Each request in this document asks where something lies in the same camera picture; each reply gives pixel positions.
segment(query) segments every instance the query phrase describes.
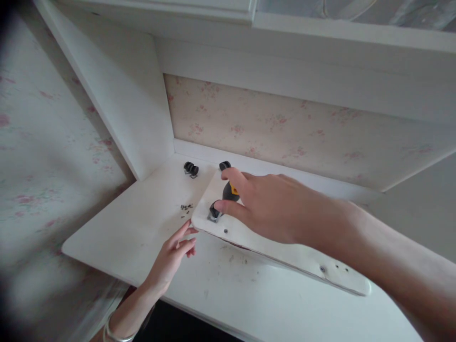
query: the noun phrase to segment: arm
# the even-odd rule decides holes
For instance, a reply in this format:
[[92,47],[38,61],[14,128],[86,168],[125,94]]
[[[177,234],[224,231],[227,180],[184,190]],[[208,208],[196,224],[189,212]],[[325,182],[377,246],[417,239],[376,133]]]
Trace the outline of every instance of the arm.
[[[111,316],[109,327],[116,337],[125,339],[138,332],[149,311],[168,290],[182,258],[185,255],[188,258],[196,255],[196,238],[180,241],[185,235],[198,232],[195,228],[189,227],[190,223],[188,220],[165,241],[144,283]],[[90,342],[102,341],[101,329]]]
[[281,243],[300,243],[350,265],[378,284],[439,337],[456,336],[456,265],[352,203],[331,199],[284,175],[223,171],[244,206],[215,209]]

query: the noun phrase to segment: wall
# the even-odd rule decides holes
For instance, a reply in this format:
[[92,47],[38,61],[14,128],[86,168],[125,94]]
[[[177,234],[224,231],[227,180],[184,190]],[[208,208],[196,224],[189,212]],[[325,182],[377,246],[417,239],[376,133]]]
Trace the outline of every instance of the wall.
[[456,263],[456,154],[387,191],[369,211]]
[[456,127],[165,75],[174,136],[376,190],[456,149]]
[[39,341],[83,341],[124,285],[60,248],[134,178],[32,5],[2,46],[0,87],[0,263],[10,308]]

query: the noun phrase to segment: white shelf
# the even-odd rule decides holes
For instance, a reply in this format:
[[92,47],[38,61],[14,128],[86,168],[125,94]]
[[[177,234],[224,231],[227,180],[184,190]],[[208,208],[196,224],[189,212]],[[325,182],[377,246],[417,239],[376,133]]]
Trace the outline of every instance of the white shelf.
[[[199,166],[194,180],[184,175],[186,161]],[[181,204],[196,206],[217,167],[174,154],[79,229],[63,252],[138,286],[163,242],[191,217],[192,210],[184,214]],[[197,235],[196,257],[183,260],[164,299],[245,340],[419,340],[400,309],[374,284],[369,297],[356,297],[262,264],[203,233]]]

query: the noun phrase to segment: left hand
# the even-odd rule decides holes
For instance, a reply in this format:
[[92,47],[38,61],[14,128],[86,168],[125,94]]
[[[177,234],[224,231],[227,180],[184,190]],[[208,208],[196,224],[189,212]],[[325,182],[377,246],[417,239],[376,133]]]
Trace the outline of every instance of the left hand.
[[177,232],[165,241],[141,287],[146,287],[158,293],[159,296],[164,295],[170,286],[172,278],[179,269],[184,255],[187,258],[196,255],[195,237],[190,240],[180,241],[186,235],[198,233],[195,228],[190,227],[190,223],[190,220],[185,222]]

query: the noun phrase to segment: forearm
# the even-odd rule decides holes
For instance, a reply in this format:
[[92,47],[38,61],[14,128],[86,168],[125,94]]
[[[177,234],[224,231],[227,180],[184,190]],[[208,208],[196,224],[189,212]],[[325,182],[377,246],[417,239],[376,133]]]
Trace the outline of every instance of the forearm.
[[[119,338],[127,338],[136,333],[160,296],[161,294],[153,289],[138,287],[111,316],[109,328],[113,334]],[[103,329],[90,342],[102,341]]]
[[334,257],[380,286],[440,336],[456,335],[456,265],[350,204]]

